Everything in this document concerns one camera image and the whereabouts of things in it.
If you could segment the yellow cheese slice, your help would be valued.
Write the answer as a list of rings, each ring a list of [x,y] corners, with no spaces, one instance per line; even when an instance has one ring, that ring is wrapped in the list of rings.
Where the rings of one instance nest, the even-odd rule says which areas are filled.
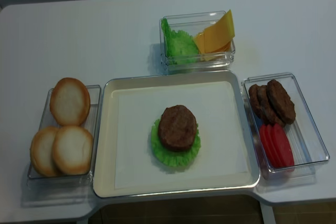
[[[215,24],[204,29],[204,48],[206,53],[224,51],[235,37],[232,11],[229,10]]]

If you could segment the green lettuce in bin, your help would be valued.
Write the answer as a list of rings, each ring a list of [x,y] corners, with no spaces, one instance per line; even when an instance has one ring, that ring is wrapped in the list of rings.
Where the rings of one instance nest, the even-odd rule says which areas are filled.
[[[162,19],[161,28],[165,39],[166,56],[170,65],[196,63],[198,47],[191,35],[183,30],[172,30],[166,18]]]

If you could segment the clear bin with lettuce cheese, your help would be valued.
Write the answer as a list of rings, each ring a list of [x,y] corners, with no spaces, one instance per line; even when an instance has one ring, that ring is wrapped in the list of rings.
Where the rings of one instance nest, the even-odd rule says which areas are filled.
[[[224,16],[225,11],[219,12],[209,12],[209,13],[196,13],[196,14],[185,14],[185,15],[173,15],[164,16],[168,21],[168,24],[172,30],[178,31],[183,30],[191,35],[193,38],[204,31],[205,28],[215,24]],[[201,54],[198,51],[198,55],[195,55],[197,59],[196,63],[189,63],[185,65],[170,65],[167,61],[165,39],[163,31],[161,28],[160,19],[160,49],[161,49],[161,64],[162,68],[167,74],[177,74],[186,73],[194,71],[216,71],[216,70],[227,70],[230,68],[234,62],[234,54],[236,51],[235,44],[231,41],[231,47],[229,51],[220,52],[220,58],[211,61],[201,61]]]

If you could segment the orange cheese slices stack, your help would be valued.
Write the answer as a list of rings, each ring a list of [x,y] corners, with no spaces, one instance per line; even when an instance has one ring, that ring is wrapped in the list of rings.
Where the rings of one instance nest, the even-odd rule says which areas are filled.
[[[201,61],[211,61],[211,60],[216,60],[217,58],[220,58],[219,53],[220,52],[226,52],[230,50],[231,47],[231,42],[227,43],[224,45],[222,48],[219,48],[215,51],[209,52],[210,55],[207,55],[207,52],[205,51],[205,39],[204,39],[204,33],[198,33],[194,37],[194,42],[199,50],[199,53],[202,55],[201,56]]]

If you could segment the brown patty on tray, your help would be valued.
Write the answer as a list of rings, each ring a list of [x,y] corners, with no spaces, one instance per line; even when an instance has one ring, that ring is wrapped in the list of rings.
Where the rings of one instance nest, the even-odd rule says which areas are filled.
[[[158,136],[170,151],[188,151],[195,142],[197,123],[194,114],[184,105],[166,108],[161,116]]]

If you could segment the left brown patty in bin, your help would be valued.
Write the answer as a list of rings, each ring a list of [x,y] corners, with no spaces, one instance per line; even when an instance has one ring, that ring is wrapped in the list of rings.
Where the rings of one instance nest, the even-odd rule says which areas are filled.
[[[257,84],[253,84],[249,88],[248,93],[249,93],[250,105],[253,112],[258,116],[258,118],[261,119],[262,110],[260,108],[260,103],[257,95],[258,88],[259,86]]]

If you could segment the upper bun half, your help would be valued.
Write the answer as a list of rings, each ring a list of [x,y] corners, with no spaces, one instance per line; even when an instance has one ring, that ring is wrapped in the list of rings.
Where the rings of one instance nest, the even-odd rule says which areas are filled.
[[[50,112],[61,126],[80,126],[90,111],[90,95],[86,86],[75,78],[63,78],[50,97]]]

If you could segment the bun half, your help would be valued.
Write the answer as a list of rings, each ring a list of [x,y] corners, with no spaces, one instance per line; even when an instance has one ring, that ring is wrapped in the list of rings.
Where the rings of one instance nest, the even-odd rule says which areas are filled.
[[[63,78],[50,97],[50,112],[61,126],[80,126],[90,111],[90,95],[86,86],[75,78]]]
[[[90,169],[93,136],[80,126],[63,126],[56,133],[52,158],[66,175],[85,174]]]
[[[36,172],[45,177],[61,174],[52,157],[52,146],[59,128],[48,126],[39,130],[30,145],[30,161]]]

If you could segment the middle brown patty in bin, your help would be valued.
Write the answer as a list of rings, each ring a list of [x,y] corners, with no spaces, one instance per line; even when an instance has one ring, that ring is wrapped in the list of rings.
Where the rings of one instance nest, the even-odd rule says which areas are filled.
[[[271,125],[279,124],[281,127],[285,127],[285,123],[280,119],[275,110],[272,108],[266,91],[266,85],[260,86],[257,90],[257,97],[260,104],[260,108]]]

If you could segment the white metal tray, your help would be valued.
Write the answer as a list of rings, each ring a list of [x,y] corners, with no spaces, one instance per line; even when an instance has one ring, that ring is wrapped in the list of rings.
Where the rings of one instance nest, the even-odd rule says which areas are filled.
[[[186,106],[201,148],[186,168],[168,167],[152,151],[154,122]],[[247,191],[260,169],[240,92],[231,71],[114,79],[103,91],[93,190],[101,198],[178,197]]]

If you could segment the clear bin with buns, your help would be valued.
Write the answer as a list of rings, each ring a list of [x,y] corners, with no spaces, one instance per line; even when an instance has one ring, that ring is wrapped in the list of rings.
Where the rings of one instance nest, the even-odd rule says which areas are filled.
[[[27,180],[29,182],[51,182],[57,181],[57,179],[65,179],[66,182],[73,180],[79,180],[79,182],[83,180],[92,180],[93,179],[93,170],[94,170],[94,163],[96,159],[96,150],[97,150],[97,138],[99,135],[99,124],[100,124],[100,109],[101,109],[101,95],[102,89],[99,85],[91,85],[86,86],[90,95],[90,111],[87,119],[81,125],[82,128],[89,131],[93,137],[93,146],[91,152],[91,160],[90,160],[90,169],[87,173],[81,175],[71,175],[71,176],[59,176],[59,177],[45,177],[37,173],[34,169],[33,165],[29,166],[29,170],[27,173]],[[49,108],[50,98],[53,89],[50,89],[47,94],[47,99],[45,102],[44,110],[41,116],[39,129],[46,128],[48,126],[54,126],[60,128],[60,125],[56,122],[54,117],[52,116]]]

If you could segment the right brown patty in bin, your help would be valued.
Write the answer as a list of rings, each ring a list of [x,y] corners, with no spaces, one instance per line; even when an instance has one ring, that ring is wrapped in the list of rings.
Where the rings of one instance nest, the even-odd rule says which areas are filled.
[[[270,80],[266,87],[267,95],[276,113],[286,124],[292,124],[296,119],[295,105],[286,89],[275,79]]]

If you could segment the red tomato slices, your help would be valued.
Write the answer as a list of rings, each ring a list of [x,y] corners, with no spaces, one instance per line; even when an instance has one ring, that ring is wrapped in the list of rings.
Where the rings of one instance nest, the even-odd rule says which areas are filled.
[[[279,124],[263,124],[259,129],[259,135],[267,159],[273,168],[295,165],[289,140]]]

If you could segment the clear bin with patties tomato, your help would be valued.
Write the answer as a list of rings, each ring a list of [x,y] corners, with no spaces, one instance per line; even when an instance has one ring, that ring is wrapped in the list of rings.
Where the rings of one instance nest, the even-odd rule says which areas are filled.
[[[295,165],[284,168],[273,168],[262,146],[259,129],[268,125],[268,120],[262,112],[261,119],[253,112],[248,90],[253,84],[259,87],[275,79],[282,84],[295,105],[296,119],[292,124],[285,124],[283,130],[289,140]],[[280,179],[312,175],[316,168],[326,164],[330,155],[325,147],[307,103],[299,88],[295,76],[291,73],[279,73],[258,77],[250,77],[242,82],[242,92],[246,111],[254,130],[254,145],[260,163],[260,169],[267,179]]]

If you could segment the lower left bun half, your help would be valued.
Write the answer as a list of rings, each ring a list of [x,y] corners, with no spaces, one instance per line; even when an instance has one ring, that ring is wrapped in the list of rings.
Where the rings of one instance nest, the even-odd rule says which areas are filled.
[[[52,157],[52,146],[59,128],[48,126],[39,130],[30,145],[30,161],[36,172],[45,177],[61,174]]]

